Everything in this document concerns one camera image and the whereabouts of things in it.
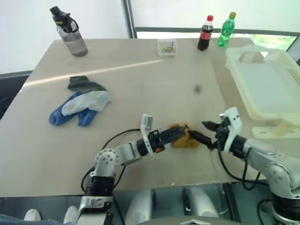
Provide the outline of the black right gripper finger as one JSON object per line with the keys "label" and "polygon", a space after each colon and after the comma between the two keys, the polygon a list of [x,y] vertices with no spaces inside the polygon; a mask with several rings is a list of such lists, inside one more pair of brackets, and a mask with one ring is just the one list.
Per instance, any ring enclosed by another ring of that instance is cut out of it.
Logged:
{"label": "black right gripper finger", "polygon": [[209,150],[217,149],[217,142],[212,142],[211,139],[202,133],[199,133],[194,130],[188,132],[196,141],[204,144]]}
{"label": "black right gripper finger", "polygon": [[213,132],[217,132],[222,128],[221,124],[215,123],[213,121],[203,121],[202,124],[206,129]]}

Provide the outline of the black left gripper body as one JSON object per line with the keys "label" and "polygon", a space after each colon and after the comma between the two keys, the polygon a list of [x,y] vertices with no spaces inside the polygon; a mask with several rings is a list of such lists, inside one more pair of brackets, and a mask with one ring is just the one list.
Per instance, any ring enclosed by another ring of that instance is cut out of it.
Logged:
{"label": "black left gripper body", "polygon": [[152,150],[165,150],[165,140],[167,139],[167,131],[159,132],[158,130],[149,133],[149,142]]}

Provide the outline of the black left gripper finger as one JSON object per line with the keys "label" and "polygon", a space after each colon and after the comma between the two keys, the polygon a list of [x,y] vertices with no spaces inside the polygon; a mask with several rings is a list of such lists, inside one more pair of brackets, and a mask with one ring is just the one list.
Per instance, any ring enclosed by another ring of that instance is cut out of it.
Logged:
{"label": "black left gripper finger", "polygon": [[166,144],[176,142],[180,138],[182,138],[184,135],[172,135],[166,138]]}
{"label": "black left gripper finger", "polygon": [[184,126],[174,126],[164,131],[164,137],[182,137],[185,130]]}

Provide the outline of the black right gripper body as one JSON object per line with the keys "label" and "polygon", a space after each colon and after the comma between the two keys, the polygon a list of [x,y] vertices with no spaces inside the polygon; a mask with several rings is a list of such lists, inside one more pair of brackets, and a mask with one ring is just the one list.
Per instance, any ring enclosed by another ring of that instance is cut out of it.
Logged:
{"label": "black right gripper body", "polygon": [[229,138],[229,125],[230,121],[228,117],[225,117],[219,124],[217,124],[216,129],[216,143],[217,150],[230,150],[231,144],[228,142]]}

